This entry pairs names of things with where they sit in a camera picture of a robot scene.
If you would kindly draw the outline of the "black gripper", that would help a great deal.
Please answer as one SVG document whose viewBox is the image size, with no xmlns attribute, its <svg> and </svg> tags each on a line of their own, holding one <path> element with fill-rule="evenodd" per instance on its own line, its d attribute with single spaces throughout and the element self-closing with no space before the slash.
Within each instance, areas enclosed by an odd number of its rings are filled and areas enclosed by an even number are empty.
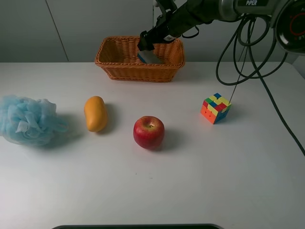
<svg viewBox="0 0 305 229">
<path fill-rule="evenodd" d="M 186 4 L 178 8 L 173 0 L 155 0 L 153 6 L 160 8 L 162 14 L 150 30 L 150 40 L 147 31 L 140 33 L 140 51 L 153 51 L 153 43 L 170 43 L 179 37 L 191 39 L 199 35 L 197 25 L 201 23 L 188 12 Z"/>
</svg>

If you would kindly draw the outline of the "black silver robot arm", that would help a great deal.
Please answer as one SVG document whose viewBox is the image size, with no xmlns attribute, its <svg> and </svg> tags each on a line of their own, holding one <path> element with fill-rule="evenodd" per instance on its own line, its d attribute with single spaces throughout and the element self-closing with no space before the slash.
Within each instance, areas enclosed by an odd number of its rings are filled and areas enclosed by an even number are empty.
<svg viewBox="0 0 305 229">
<path fill-rule="evenodd" d="M 156 25 L 140 34 L 140 51 L 170 43 L 191 28 L 214 20 L 236 21 L 241 15 L 266 16 L 278 44 L 287 52 L 305 53 L 305 2 L 303 0 L 188 0 L 177 7 L 172 0 L 157 1 L 162 14 Z"/>
</svg>

